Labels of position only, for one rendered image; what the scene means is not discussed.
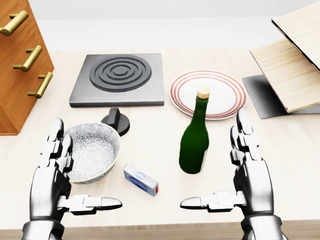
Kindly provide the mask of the wooden cabinet drawer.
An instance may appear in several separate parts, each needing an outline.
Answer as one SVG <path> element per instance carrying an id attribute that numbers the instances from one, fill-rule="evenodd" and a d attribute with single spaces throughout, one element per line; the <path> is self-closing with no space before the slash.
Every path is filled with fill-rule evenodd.
<path id="1" fill-rule="evenodd" d="M 17 19 L 20 25 L 9 36 L 4 35 L 2 28 Z M 15 74 L 25 75 L 21 69 L 13 69 L 13 65 L 22 65 L 30 55 L 26 49 L 40 43 L 29 1 L 0 0 L 0 82 L 10 80 Z"/>
<path id="2" fill-rule="evenodd" d="M 37 98 L 28 96 L 28 92 L 36 92 L 42 79 L 38 75 L 52 72 L 54 66 L 48 52 L 42 47 L 29 71 L 24 75 L 17 73 L 10 80 L 0 82 L 0 136 L 17 135 Z"/>
<path id="3" fill-rule="evenodd" d="M 32 54 L 26 49 L 42 48 L 28 71 L 13 65 L 22 65 Z M 11 36 L 0 33 L 0 103 L 7 112 L 32 109 L 36 97 L 27 92 L 35 92 L 41 84 L 39 75 L 54 69 L 46 45 L 37 23 L 26 19 Z"/>

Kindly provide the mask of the pale wooden rack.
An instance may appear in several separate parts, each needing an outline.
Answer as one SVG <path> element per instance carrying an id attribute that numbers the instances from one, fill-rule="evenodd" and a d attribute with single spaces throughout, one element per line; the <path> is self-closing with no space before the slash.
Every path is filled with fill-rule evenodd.
<path id="1" fill-rule="evenodd" d="M 287 113 L 320 105 L 320 1 L 271 21 L 284 38 L 250 53 Z"/>

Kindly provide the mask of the small white blue box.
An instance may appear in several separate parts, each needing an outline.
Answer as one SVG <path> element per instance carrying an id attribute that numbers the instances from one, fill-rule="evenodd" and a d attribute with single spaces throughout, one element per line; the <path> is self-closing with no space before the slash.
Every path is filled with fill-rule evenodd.
<path id="1" fill-rule="evenodd" d="M 159 192 L 159 182 L 152 177 L 138 170 L 134 166 L 127 164 L 123 168 L 124 177 L 135 186 L 155 197 Z"/>

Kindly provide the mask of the patterned grey white bowl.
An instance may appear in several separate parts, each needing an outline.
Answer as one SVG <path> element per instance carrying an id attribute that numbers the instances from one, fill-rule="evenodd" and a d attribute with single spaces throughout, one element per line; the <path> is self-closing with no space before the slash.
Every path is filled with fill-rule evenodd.
<path id="1" fill-rule="evenodd" d="M 91 184 L 104 178 L 114 167 L 121 137 L 104 123 L 83 123 L 65 131 L 73 140 L 73 167 L 68 177 L 73 184 Z"/>

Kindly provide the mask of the green glass bottle with cork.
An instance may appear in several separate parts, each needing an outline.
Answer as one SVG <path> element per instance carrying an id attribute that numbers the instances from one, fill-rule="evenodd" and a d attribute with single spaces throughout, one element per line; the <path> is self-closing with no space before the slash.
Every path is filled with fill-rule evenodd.
<path id="1" fill-rule="evenodd" d="M 188 174 L 197 174 L 202 170 L 209 148 L 209 134 L 206 127 L 209 96 L 208 87 L 198 88 L 192 120 L 180 141 L 179 166 Z"/>

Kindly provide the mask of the white plate with red rings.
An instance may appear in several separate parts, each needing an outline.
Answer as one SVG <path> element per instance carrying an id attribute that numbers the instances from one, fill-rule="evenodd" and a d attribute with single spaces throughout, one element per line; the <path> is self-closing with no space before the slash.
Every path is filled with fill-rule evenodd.
<path id="1" fill-rule="evenodd" d="M 180 111 L 192 116 L 200 87 L 207 87 L 210 91 L 206 108 L 207 120 L 233 117 L 248 101 L 247 90 L 239 80 L 211 69 L 191 70 L 178 76 L 169 87 L 169 98 Z"/>

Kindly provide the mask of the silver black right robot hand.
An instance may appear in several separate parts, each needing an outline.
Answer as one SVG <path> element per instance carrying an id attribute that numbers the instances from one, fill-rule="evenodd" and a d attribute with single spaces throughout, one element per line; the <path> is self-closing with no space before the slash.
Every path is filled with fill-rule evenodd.
<path id="1" fill-rule="evenodd" d="M 230 129 L 231 163 L 236 166 L 233 183 L 236 194 L 215 191 L 211 196 L 191 197 L 180 207 L 190 210 L 206 209 L 209 213 L 230 212 L 239 207 L 245 217 L 274 213 L 274 194 L 270 173 L 258 152 L 259 141 L 245 109 L 236 114 L 236 125 Z"/>

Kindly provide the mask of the round black stove knob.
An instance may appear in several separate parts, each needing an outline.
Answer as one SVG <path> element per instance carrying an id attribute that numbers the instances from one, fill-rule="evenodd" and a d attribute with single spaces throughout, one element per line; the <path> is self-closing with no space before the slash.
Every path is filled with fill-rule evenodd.
<path id="1" fill-rule="evenodd" d="M 115 129 L 120 136 L 125 135 L 130 129 L 128 117 L 120 113 L 120 110 L 116 107 L 109 110 L 109 114 L 101 120 L 101 123 Z"/>

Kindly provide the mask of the wooden cabinet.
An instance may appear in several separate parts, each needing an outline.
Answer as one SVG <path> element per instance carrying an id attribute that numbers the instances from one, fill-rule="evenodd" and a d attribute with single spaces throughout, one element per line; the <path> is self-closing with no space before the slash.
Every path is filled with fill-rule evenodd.
<path id="1" fill-rule="evenodd" d="M 54 65 L 28 0 L 0 0 L 0 135 L 17 135 Z"/>

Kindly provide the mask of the flat dark stove plate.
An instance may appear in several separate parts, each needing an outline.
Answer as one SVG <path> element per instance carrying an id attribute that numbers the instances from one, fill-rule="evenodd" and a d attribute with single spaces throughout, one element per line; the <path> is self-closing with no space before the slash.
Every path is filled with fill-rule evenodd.
<path id="1" fill-rule="evenodd" d="M 164 103 L 160 53 L 88 54 L 69 98 L 72 108 Z"/>

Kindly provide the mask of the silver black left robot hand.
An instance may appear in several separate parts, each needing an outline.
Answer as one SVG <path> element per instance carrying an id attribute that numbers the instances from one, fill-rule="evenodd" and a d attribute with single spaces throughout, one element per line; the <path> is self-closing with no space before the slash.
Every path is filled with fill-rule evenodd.
<path id="1" fill-rule="evenodd" d="M 121 208 L 122 202 L 110 197 L 70 195 L 68 173 L 73 168 L 73 140 L 64 133 L 64 123 L 56 118 L 44 139 L 41 160 L 36 168 L 30 190 L 30 219 L 61 221 L 65 212 L 73 215 L 94 215 L 97 211 Z"/>

